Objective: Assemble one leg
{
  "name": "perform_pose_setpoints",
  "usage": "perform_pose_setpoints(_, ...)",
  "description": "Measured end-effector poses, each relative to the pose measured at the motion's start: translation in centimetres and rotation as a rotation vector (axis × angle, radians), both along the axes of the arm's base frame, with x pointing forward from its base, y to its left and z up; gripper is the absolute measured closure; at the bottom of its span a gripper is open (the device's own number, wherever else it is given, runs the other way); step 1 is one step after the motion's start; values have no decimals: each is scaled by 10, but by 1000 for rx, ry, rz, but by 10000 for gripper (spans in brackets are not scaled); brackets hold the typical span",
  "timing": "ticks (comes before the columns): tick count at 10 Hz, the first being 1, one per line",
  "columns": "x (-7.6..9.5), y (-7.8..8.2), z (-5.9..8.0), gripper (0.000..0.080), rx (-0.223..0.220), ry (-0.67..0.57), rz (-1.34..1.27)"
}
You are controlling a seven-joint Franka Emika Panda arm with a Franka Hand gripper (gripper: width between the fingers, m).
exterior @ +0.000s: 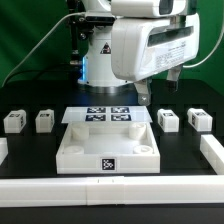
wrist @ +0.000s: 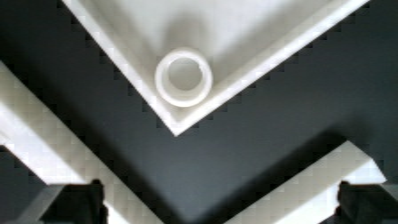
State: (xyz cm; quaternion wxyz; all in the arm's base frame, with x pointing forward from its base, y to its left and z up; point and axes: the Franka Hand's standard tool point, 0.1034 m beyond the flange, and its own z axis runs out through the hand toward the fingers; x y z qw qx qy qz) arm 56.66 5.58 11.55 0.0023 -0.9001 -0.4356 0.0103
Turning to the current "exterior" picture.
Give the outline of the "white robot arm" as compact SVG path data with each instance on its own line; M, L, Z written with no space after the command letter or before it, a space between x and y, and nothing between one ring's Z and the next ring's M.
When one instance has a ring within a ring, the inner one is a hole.
M149 80L167 73L178 88L185 62L199 48L197 0L81 0L80 35L88 39L82 83L114 92L133 84L138 103L151 103Z

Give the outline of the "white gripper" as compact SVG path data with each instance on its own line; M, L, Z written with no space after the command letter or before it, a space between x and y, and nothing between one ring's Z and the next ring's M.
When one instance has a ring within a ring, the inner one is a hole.
M151 90L145 78L168 70L166 86L176 92L181 64L197 55L199 30L197 14L177 23L170 18L117 19L112 27L112 71L118 79L137 81L138 103L149 106Z

